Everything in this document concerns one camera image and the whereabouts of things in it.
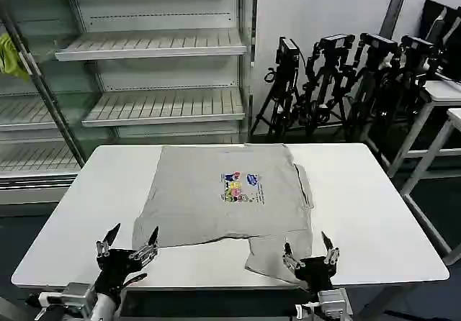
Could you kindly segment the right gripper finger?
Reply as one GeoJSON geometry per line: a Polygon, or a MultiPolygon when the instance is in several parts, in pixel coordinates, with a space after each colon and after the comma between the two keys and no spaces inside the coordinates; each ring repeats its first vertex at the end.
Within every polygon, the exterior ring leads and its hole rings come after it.
{"type": "Polygon", "coordinates": [[[282,256],[283,263],[290,271],[296,271],[305,268],[305,264],[294,258],[291,246],[288,242],[284,244],[284,253],[282,256]]]}
{"type": "Polygon", "coordinates": [[[339,248],[335,247],[331,242],[331,239],[325,234],[325,232],[321,232],[323,243],[326,247],[327,253],[324,258],[325,264],[337,264],[339,259],[339,248]]]}

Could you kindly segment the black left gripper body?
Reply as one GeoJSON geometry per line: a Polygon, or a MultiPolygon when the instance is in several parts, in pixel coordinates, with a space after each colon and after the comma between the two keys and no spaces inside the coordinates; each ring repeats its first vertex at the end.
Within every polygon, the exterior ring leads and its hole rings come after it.
{"type": "Polygon", "coordinates": [[[137,250],[109,249],[107,255],[98,257],[97,263],[101,272],[94,290],[98,294],[118,297],[125,287],[145,278],[137,250]]]}

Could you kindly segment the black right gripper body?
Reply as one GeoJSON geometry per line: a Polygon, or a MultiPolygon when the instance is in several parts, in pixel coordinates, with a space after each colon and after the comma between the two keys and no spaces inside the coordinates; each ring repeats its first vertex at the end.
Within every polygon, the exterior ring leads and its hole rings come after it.
{"type": "Polygon", "coordinates": [[[336,274],[336,261],[329,261],[325,256],[301,259],[303,264],[295,269],[295,277],[307,284],[311,293],[333,289],[331,278],[336,274]]]}

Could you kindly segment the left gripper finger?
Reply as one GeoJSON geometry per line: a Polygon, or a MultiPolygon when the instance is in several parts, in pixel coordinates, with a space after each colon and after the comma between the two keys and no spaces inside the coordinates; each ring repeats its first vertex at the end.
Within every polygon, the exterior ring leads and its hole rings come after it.
{"type": "Polygon", "coordinates": [[[111,230],[107,232],[103,240],[96,241],[97,258],[109,255],[109,248],[115,241],[115,238],[117,237],[117,234],[120,230],[120,226],[120,223],[116,224],[111,230]]]}
{"type": "Polygon", "coordinates": [[[144,245],[130,254],[130,259],[142,266],[147,266],[158,255],[158,231],[156,227],[144,245]]]}

